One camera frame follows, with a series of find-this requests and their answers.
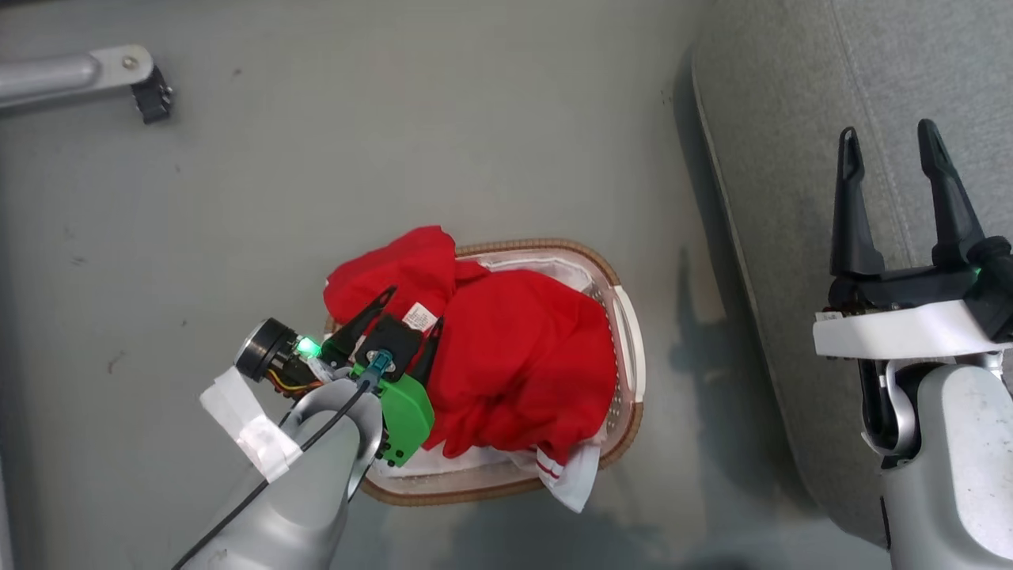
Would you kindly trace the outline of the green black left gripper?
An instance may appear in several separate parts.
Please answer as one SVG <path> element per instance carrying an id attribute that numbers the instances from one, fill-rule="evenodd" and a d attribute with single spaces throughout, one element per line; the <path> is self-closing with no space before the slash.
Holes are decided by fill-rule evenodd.
<path id="1" fill-rule="evenodd" d="M 322 361 L 350 362 L 354 379 L 377 361 L 388 364 L 366 385 L 381 404 L 384 430 L 378 458 L 390 468 L 404 466 L 431 435 L 434 409 L 426 387 L 444 332 L 442 317 L 424 336 L 392 315 L 381 315 L 396 289 L 384 289 L 322 344 Z"/>

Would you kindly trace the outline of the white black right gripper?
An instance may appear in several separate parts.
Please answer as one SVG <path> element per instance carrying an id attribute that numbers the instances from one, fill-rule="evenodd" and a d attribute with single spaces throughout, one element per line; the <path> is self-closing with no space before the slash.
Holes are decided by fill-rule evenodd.
<path id="1" fill-rule="evenodd" d="M 937 267 L 969 263 L 985 239 L 983 228 L 939 129 L 930 119 L 916 127 L 922 172 L 930 181 L 935 214 Z M 813 325 L 815 353 L 865 360 L 930 359 L 1011 347 L 992 338 L 963 296 L 978 270 L 923 267 L 887 271 L 875 248 L 862 190 L 865 167 L 854 127 L 839 137 L 828 306 Z"/>

